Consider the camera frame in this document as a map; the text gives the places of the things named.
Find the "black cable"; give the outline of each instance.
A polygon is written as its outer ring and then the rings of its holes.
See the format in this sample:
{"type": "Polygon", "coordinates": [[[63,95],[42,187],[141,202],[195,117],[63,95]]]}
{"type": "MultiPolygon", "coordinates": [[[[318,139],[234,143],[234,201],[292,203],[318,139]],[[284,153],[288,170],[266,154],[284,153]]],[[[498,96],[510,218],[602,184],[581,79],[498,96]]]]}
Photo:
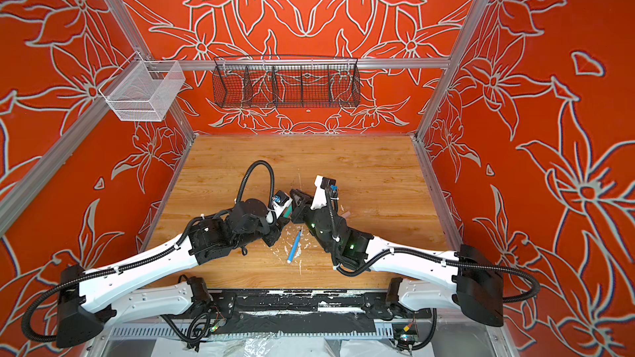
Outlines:
{"type": "MultiPolygon", "coordinates": [[[[255,167],[257,167],[258,165],[264,165],[268,170],[269,170],[269,177],[271,179],[271,185],[270,185],[270,190],[269,190],[269,204],[271,204],[271,200],[273,200],[273,196],[274,196],[274,172],[273,169],[271,168],[271,166],[269,165],[269,163],[265,162],[264,160],[258,160],[257,162],[252,163],[249,166],[249,169],[247,169],[247,172],[244,175],[244,178],[242,179],[242,183],[240,186],[240,189],[238,191],[238,197],[236,199],[236,202],[239,202],[242,198],[242,192],[244,191],[244,187],[247,184],[247,180],[249,179],[249,175],[251,174],[251,171],[253,171],[253,169],[255,167]]],[[[197,222],[203,220],[203,219],[210,219],[210,218],[214,218],[215,216],[200,216],[200,217],[196,217],[196,218],[192,218],[188,223],[186,228],[183,230],[183,234],[181,234],[181,236],[179,237],[179,239],[176,242],[177,246],[181,246],[181,244],[186,240],[187,235],[190,232],[190,229],[192,226],[194,226],[197,222]]],[[[136,267],[139,266],[143,266],[145,264],[148,264],[150,262],[154,262],[157,259],[161,259],[165,256],[167,256],[168,254],[170,254],[171,252],[174,252],[175,250],[177,250],[173,245],[170,246],[169,248],[167,248],[166,250],[163,250],[162,252],[159,252],[158,254],[155,254],[151,257],[142,259],[142,260],[138,260],[136,262],[132,262],[129,264],[125,264],[125,265],[121,265],[119,266],[119,273],[123,273],[126,270],[130,270],[130,269],[134,269],[136,267]]],[[[33,303],[31,305],[29,305],[27,307],[27,309],[24,312],[24,315],[22,316],[22,320],[21,320],[21,329],[22,329],[22,333],[24,334],[25,337],[27,337],[27,339],[29,340],[33,340],[34,342],[40,342],[40,343],[47,343],[47,342],[55,342],[57,339],[57,334],[56,335],[43,335],[43,334],[38,334],[37,332],[35,332],[33,330],[33,328],[31,327],[31,318],[33,317],[33,314],[35,313],[35,311],[37,310],[37,306],[41,305],[46,299],[52,297],[53,295],[57,294],[59,291],[65,290],[75,284],[78,284],[80,282],[86,281],[86,280],[91,280],[93,278],[98,278],[98,277],[102,277],[102,276],[109,276],[111,274],[115,274],[115,269],[105,269],[105,270],[99,270],[96,272],[92,272],[89,274],[83,274],[80,277],[77,277],[73,280],[70,280],[68,282],[64,282],[64,283],[60,283],[58,285],[56,285],[55,287],[53,287],[52,289],[49,289],[48,291],[45,291],[43,294],[41,294],[36,300],[33,301],[33,303]]]]}
{"type": "Polygon", "coordinates": [[[212,219],[219,219],[220,217],[222,217],[223,215],[229,214],[231,210],[222,210],[222,211],[218,211],[216,214],[212,215],[211,218],[212,219]]]}
{"type": "Polygon", "coordinates": [[[184,341],[187,344],[196,344],[196,343],[199,343],[201,341],[201,339],[203,339],[205,337],[205,335],[207,334],[207,331],[210,329],[211,311],[208,310],[208,311],[205,311],[205,312],[199,314],[198,316],[196,316],[194,318],[194,320],[192,320],[192,322],[190,323],[190,326],[188,327],[186,334],[181,332],[181,330],[177,327],[176,324],[174,324],[174,321],[172,321],[172,319],[170,317],[168,317],[167,314],[162,314],[161,318],[163,320],[165,320],[165,322],[168,323],[168,326],[170,326],[170,328],[179,337],[179,339],[181,339],[182,341],[184,341]],[[196,321],[200,320],[203,316],[206,316],[205,326],[202,328],[202,330],[201,330],[200,334],[198,334],[198,336],[195,336],[193,338],[190,337],[190,335],[192,334],[192,330],[196,326],[196,321]]]}
{"type": "Polygon", "coordinates": [[[242,193],[244,192],[244,188],[245,186],[247,186],[247,180],[249,179],[249,176],[251,175],[251,172],[258,167],[258,165],[263,165],[267,168],[267,170],[269,170],[269,201],[267,202],[267,207],[271,204],[271,200],[274,200],[274,183],[275,183],[275,178],[274,178],[274,169],[271,168],[271,165],[269,163],[267,163],[264,160],[258,160],[256,162],[253,162],[249,168],[247,169],[247,172],[244,173],[244,177],[242,178],[242,181],[240,182],[240,187],[238,188],[238,196],[236,196],[236,203],[241,202],[242,201],[242,193]]]}
{"type": "MultiPolygon", "coordinates": [[[[216,320],[215,320],[215,321],[214,321],[214,322],[210,325],[210,334],[211,334],[212,332],[214,332],[214,331],[213,331],[213,329],[214,329],[214,327],[216,326],[216,324],[218,324],[218,321],[220,321],[220,319],[219,319],[219,318],[217,318],[217,319],[216,319],[216,320]]],[[[203,325],[203,326],[204,326],[204,323],[196,323],[195,325],[191,325],[191,327],[192,327],[192,331],[196,331],[196,327],[198,327],[199,325],[203,325]]],[[[188,331],[188,332],[187,332],[187,336],[188,336],[188,337],[191,337],[191,336],[192,336],[192,332],[190,331],[190,329],[189,329],[189,328],[187,329],[187,331],[188,331]]]]}
{"type": "MultiPolygon", "coordinates": [[[[421,343],[412,345],[412,351],[423,349],[432,341],[434,337],[434,332],[436,331],[436,320],[437,320],[436,309],[433,309],[433,326],[430,328],[430,332],[428,333],[428,336],[425,337],[425,339],[421,343]]],[[[396,346],[398,349],[401,349],[401,350],[410,350],[409,345],[405,342],[402,342],[401,340],[397,341],[396,346]]]]}
{"type": "MultiPolygon", "coordinates": [[[[183,230],[183,234],[181,234],[181,236],[179,237],[179,239],[176,242],[176,244],[179,247],[185,241],[185,239],[187,237],[187,234],[190,231],[190,228],[195,223],[197,223],[198,221],[200,221],[202,219],[203,219],[203,217],[192,218],[187,223],[186,228],[183,230]]],[[[175,250],[176,249],[172,245],[172,246],[170,246],[170,248],[168,248],[166,250],[163,250],[163,251],[159,252],[158,254],[155,254],[155,255],[153,255],[151,257],[148,257],[148,258],[145,258],[145,259],[142,259],[142,260],[138,260],[137,262],[132,262],[132,263],[129,263],[129,264],[121,265],[121,266],[119,266],[119,272],[121,273],[123,271],[134,269],[136,267],[143,266],[143,265],[148,264],[150,262],[154,262],[155,260],[161,259],[161,258],[167,256],[168,254],[170,254],[171,252],[173,252],[175,250]]],[[[49,289],[48,291],[45,291],[36,300],[34,300],[33,303],[31,305],[29,305],[27,307],[27,309],[24,311],[24,315],[22,316],[22,321],[21,321],[21,329],[22,329],[22,333],[24,334],[24,336],[27,337],[27,339],[29,339],[29,340],[33,340],[34,342],[40,342],[40,343],[55,342],[57,340],[57,334],[56,335],[38,334],[31,327],[31,318],[33,317],[33,314],[37,310],[37,306],[41,305],[46,299],[48,299],[48,298],[52,297],[53,295],[57,294],[59,291],[65,290],[65,289],[69,288],[70,286],[73,286],[75,284],[79,284],[80,282],[84,282],[86,280],[91,280],[93,278],[98,278],[98,277],[102,277],[102,276],[109,276],[109,275],[115,274],[115,273],[116,273],[115,269],[104,269],[104,270],[99,270],[99,271],[88,273],[88,274],[83,274],[80,277],[77,277],[77,278],[75,278],[73,280],[70,280],[68,282],[60,283],[60,284],[56,285],[55,287],[53,287],[52,289],[49,289]]]]}
{"type": "Polygon", "coordinates": [[[337,233],[337,226],[335,225],[335,213],[333,212],[333,204],[331,203],[331,193],[333,190],[327,186],[324,190],[324,195],[326,196],[326,206],[328,207],[328,218],[331,224],[331,237],[333,240],[331,241],[331,262],[333,266],[338,266],[340,260],[337,257],[337,241],[339,239],[339,234],[337,233]]]}
{"type": "MultiPolygon", "coordinates": [[[[444,260],[443,258],[439,258],[438,256],[426,254],[425,252],[407,249],[403,247],[396,247],[393,249],[393,251],[391,250],[381,251],[376,256],[370,258],[368,262],[363,264],[360,268],[358,268],[355,271],[346,271],[342,269],[341,266],[337,268],[337,271],[347,277],[359,276],[360,274],[364,273],[369,267],[373,266],[378,260],[392,253],[414,255],[415,257],[424,258],[436,263],[441,263],[441,261],[444,260]]],[[[519,294],[519,295],[511,296],[511,297],[504,297],[503,303],[521,302],[523,300],[527,300],[529,298],[535,297],[536,295],[538,295],[538,292],[540,291],[540,283],[538,282],[538,280],[536,280],[534,276],[532,276],[529,273],[525,273],[522,270],[516,269],[515,267],[507,267],[507,266],[499,266],[499,265],[481,265],[481,264],[470,263],[470,262],[459,262],[458,260],[445,260],[445,262],[448,266],[461,267],[463,269],[494,270],[498,272],[513,274],[514,276],[522,277],[531,283],[531,288],[528,291],[523,292],[522,294],[519,294]]]]}
{"type": "Polygon", "coordinates": [[[339,206],[338,206],[338,201],[339,200],[337,198],[337,194],[338,194],[338,191],[336,189],[335,191],[333,191],[333,196],[332,196],[333,197],[333,199],[332,199],[333,200],[333,208],[335,209],[335,213],[336,214],[337,214],[338,210],[340,209],[339,206]]]}

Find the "wooden table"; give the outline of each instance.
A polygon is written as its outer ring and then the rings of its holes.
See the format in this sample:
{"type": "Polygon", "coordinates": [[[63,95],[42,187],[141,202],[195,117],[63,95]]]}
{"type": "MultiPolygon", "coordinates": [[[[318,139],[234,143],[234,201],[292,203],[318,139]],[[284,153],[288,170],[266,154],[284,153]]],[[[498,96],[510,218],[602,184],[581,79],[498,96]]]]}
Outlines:
{"type": "MultiPolygon", "coordinates": [[[[407,136],[199,136],[148,247],[181,233],[192,217],[233,207],[244,172],[259,159],[272,165],[276,191],[297,188],[314,194],[316,175],[337,179],[340,215],[350,212],[350,227],[395,243],[447,249],[407,136]]],[[[259,166],[249,178],[243,200],[266,202],[268,195],[269,173],[259,166]]],[[[330,256],[306,229],[300,255],[288,264],[291,246],[303,227],[290,223],[272,248],[259,240],[248,246],[247,256],[234,250],[184,273],[203,277],[210,288],[271,289],[385,289],[396,276],[369,272],[348,278],[333,271],[330,256]]],[[[152,285],[174,284],[178,277],[175,273],[152,285]]]]}

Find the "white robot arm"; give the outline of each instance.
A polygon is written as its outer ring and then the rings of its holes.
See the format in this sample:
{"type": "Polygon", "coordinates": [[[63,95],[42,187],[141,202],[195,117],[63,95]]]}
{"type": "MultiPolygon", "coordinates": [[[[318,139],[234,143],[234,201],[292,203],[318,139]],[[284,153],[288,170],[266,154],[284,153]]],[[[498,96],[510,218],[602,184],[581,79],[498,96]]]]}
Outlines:
{"type": "Polygon", "coordinates": [[[416,280],[393,279],[387,298],[410,311],[424,308],[460,309],[486,325],[503,326],[503,303],[536,296],[537,280],[518,269],[492,264],[477,249],[462,245],[459,251],[417,249],[389,242],[347,226],[337,214],[335,179],[318,176],[314,196],[291,190],[291,221],[305,223],[325,252],[333,269],[345,276],[365,271],[388,271],[416,280]],[[503,298],[503,273],[523,277],[531,289],[503,298]]]}
{"type": "Polygon", "coordinates": [[[222,258],[262,239],[269,247],[279,239],[289,222],[291,199],[283,191],[274,193],[271,166],[259,160],[242,180],[233,208],[190,220],[184,232],[169,242],[114,264],[84,270],[75,265],[62,271],[60,284],[42,293],[22,316],[22,332],[35,342],[56,342],[57,347],[82,344],[117,322],[165,314],[181,314],[195,304],[210,307],[210,295],[202,279],[158,289],[139,289],[155,280],[210,260],[222,258]],[[242,201],[251,171],[264,165],[270,173],[269,204],[256,199],[242,201]],[[36,333],[30,320],[37,307],[59,292],[57,334],[36,333]]]}

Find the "orange floral wallpaper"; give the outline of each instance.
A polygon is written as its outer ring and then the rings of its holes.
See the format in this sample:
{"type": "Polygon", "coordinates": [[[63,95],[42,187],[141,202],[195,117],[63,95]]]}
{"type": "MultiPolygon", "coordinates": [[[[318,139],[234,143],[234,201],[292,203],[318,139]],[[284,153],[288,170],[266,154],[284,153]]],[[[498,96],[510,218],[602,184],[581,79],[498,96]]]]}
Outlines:
{"type": "Polygon", "coordinates": [[[0,0],[0,199],[132,49],[103,0],[0,0]]]}
{"type": "MultiPolygon", "coordinates": [[[[0,0],[0,199],[132,53],[103,0],[0,0]]],[[[79,354],[28,341],[26,307],[68,265],[137,253],[183,155],[176,121],[97,125],[0,238],[0,356],[79,354]]],[[[55,333],[53,298],[34,328],[55,333]]]]}
{"type": "MultiPolygon", "coordinates": [[[[107,113],[1,239],[0,355],[69,353],[27,340],[22,313],[67,266],[99,267],[139,251],[185,147],[169,114],[137,123],[107,113]]],[[[40,333],[56,332],[55,301],[32,319],[40,333]]]]}
{"type": "Polygon", "coordinates": [[[464,241],[542,283],[505,307],[522,356],[635,350],[634,11],[489,0],[425,136],[464,241]]]}
{"type": "MultiPolygon", "coordinates": [[[[448,56],[472,0],[123,0],[155,58],[448,56]]],[[[221,109],[188,72],[179,103],[202,134],[416,130],[439,69],[365,71],[356,109],[221,109]]]]}

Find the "white wire mesh basket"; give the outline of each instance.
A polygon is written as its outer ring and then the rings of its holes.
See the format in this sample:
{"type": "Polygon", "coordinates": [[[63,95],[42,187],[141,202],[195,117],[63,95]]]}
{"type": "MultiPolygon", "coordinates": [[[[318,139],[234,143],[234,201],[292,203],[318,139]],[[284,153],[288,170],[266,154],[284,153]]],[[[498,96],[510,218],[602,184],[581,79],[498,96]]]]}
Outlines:
{"type": "Polygon", "coordinates": [[[120,120],[162,121],[186,81],[179,61],[174,61],[162,79],[153,77],[144,61],[133,61],[130,66],[131,71],[116,89],[102,93],[106,102],[120,120]]]}

